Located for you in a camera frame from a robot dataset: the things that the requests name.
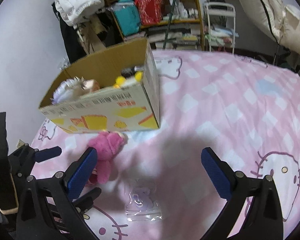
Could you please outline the pink plush toy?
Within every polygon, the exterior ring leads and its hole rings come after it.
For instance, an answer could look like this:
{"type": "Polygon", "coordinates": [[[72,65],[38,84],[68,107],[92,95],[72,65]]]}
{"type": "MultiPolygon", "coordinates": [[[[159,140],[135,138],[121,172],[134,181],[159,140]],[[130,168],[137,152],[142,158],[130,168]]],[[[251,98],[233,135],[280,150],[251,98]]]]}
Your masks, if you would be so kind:
{"type": "Polygon", "coordinates": [[[102,131],[88,142],[88,146],[97,152],[97,163],[93,169],[89,184],[105,184],[111,174],[111,163],[126,144],[126,137],[120,132],[102,131]]]}

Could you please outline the silver hair plush doll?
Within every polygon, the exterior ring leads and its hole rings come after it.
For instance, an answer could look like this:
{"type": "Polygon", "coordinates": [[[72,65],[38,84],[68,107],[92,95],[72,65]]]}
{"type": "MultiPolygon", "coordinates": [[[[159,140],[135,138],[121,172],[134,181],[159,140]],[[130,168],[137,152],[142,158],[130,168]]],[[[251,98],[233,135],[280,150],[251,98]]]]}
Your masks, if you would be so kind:
{"type": "Polygon", "coordinates": [[[74,101],[83,95],[95,92],[100,89],[96,80],[85,80],[83,77],[74,77],[62,81],[54,91],[51,103],[57,105],[63,102],[74,101]]]}

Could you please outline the white panda plush toy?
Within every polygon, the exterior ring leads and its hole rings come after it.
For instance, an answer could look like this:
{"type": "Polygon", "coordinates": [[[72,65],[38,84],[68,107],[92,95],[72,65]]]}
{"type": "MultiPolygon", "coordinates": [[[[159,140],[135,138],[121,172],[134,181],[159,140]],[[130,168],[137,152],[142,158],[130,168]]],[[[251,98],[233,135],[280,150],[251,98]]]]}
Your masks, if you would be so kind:
{"type": "Polygon", "coordinates": [[[134,75],[129,77],[118,76],[115,80],[113,88],[125,88],[137,83],[140,83],[143,79],[143,72],[136,72],[134,75]]]}

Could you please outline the clear plastic bag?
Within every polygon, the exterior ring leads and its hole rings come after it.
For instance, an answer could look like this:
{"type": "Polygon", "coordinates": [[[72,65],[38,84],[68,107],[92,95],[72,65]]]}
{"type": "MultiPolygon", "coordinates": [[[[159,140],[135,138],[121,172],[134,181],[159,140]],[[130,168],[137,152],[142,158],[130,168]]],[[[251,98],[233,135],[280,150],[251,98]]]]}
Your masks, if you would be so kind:
{"type": "Polygon", "coordinates": [[[125,215],[129,222],[152,222],[162,219],[156,190],[153,179],[141,178],[130,181],[129,202],[125,205],[125,215]]]}

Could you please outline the cardboard box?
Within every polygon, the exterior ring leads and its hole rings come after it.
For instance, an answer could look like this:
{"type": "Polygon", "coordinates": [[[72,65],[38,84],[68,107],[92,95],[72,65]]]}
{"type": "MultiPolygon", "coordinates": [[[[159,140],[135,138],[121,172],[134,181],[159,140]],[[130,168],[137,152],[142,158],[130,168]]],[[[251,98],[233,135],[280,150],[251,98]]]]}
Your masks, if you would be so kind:
{"type": "Polygon", "coordinates": [[[56,77],[38,107],[50,121],[67,133],[137,131],[160,127],[159,78],[146,38],[123,42],[90,54],[56,77]],[[144,66],[140,83],[113,88],[121,70],[144,66]],[[51,103],[62,81],[74,77],[96,80],[100,89],[77,100],[51,103]]]}

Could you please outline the pink hello kitty bedsheet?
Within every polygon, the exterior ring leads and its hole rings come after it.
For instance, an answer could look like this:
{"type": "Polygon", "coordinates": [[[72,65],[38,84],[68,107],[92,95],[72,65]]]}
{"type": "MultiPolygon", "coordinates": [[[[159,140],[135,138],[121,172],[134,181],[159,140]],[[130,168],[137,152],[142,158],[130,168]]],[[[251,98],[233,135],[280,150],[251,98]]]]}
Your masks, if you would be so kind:
{"type": "Polygon", "coordinates": [[[300,76],[248,57],[156,50],[160,127],[127,131],[113,175],[87,212],[100,239],[200,239],[225,205],[200,155],[274,178],[287,238],[300,223],[300,76]],[[131,180],[153,179],[162,219],[129,222],[131,180]]]}

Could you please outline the black coat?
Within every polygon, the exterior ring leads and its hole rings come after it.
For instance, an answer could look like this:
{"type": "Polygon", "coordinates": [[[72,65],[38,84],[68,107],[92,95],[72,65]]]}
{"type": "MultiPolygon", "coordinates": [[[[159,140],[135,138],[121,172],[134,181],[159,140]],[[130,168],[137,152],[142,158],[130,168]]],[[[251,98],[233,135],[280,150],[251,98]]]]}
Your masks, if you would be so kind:
{"type": "Polygon", "coordinates": [[[62,19],[60,13],[56,9],[55,3],[52,3],[51,5],[54,15],[59,20],[61,35],[63,38],[66,54],[68,56],[70,64],[73,64],[79,59],[85,57],[87,54],[78,41],[78,36],[75,29],[71,26],[68,26],[66,22],[62,19]]]}

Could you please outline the small black box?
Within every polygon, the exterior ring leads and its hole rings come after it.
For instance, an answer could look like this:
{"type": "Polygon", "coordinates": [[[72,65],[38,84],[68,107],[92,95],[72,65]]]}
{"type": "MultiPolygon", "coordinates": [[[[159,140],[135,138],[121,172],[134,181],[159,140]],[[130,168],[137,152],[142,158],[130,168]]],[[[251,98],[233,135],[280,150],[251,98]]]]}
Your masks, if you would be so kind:
{"type": "Polygon", "coordinates": [[[125,78],[129,78],[134,76],[137,72],[143,72],[145,70],[144,66],[134,66],[121,70],[121,76],[125,78]]]}

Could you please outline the white puffer jacket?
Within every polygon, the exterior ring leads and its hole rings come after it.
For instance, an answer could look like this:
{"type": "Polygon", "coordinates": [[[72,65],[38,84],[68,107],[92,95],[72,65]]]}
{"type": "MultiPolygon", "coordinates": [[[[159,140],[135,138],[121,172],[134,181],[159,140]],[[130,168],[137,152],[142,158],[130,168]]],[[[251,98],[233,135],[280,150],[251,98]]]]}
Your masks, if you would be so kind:
{"type": "Polygon", "coordinates": [[[104,0],[55,0],[55,8],[62,20],[73,27],[87,22],[89,18],[104,8],[104,0]]]}

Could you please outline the teal bag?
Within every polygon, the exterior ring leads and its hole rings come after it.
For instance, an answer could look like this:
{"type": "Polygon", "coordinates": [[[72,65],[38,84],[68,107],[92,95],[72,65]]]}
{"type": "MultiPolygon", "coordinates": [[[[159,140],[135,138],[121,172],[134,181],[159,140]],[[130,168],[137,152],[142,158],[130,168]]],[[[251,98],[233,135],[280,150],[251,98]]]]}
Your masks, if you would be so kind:
{"type": "Polygon", "coordinates": [[[111,8],[123,36],[129,36],[139,32],[141,20],[139,11],[133,0],[119,0],[111,8]]]}

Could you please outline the green mop pole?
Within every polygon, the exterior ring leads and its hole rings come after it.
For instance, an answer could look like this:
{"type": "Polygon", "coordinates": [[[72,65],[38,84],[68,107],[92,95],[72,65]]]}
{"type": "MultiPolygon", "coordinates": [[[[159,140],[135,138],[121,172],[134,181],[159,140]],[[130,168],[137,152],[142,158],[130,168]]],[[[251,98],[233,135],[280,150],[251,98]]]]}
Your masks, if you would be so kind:
{"type": "Polygon", "coordinates": [[[169,35],[169,32],[170,32],[170,25],[171,25],[171,22],[172,22],[172,17],[173,17],[173,12],[174,12],[174,8],[175,8],[175,3],[176,3],[176,0],[172,0],[171,12],[169,14],[168,23],[167,23],[167,29],[166,29],[166,32],[165,32],[165,38],[164,38],[164,42],[163,42],[163,46],[162,46],[163,50],[166,49],[166,44],[167,44],[168,35],[169,35]]]}

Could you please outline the red gift bag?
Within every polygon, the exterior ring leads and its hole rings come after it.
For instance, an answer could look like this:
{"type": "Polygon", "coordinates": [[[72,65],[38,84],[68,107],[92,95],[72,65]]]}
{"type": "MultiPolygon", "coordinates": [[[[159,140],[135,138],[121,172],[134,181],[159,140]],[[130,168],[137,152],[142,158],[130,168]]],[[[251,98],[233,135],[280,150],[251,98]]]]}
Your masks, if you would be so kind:
{"type": "Polygon", "coordinates": [[[163,0],[135,0],[142,25],[159,23],[162,20],[163,0]]]}

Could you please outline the wooden bookshelf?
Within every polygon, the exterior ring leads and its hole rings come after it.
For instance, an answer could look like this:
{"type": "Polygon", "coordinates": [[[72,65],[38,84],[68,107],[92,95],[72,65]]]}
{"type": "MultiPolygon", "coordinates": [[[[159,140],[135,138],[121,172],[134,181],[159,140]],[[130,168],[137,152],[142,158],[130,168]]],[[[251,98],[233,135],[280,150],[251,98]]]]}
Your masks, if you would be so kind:
{"type": "MultiPolygon", "coordinates": [[[[139,32],[129,36],[123,36],[111,8],[118,1],[113,0],[108,10],[114,18],[122,40],[128,41],[133,38],[146,37],[154,48],[162,48],[172,0],[163,0],[161,6],[162,20],[159,23],[141,24],[139,32]]],[[[166,48],[204,49],[203,17],[199,0],[176,0],[166,48]]]]}

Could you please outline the white metal cart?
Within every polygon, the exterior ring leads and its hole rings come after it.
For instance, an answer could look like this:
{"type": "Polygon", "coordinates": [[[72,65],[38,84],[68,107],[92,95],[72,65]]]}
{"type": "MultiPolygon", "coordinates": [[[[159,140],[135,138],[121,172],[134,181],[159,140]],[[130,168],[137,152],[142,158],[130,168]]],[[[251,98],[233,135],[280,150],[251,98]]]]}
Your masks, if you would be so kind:
{"type": "Polygon", "coordinates": [[[236,38],[236,9],[230,3],[205,2],[205,40],[209,51],[231,49],[235,52],[236,38]]]}

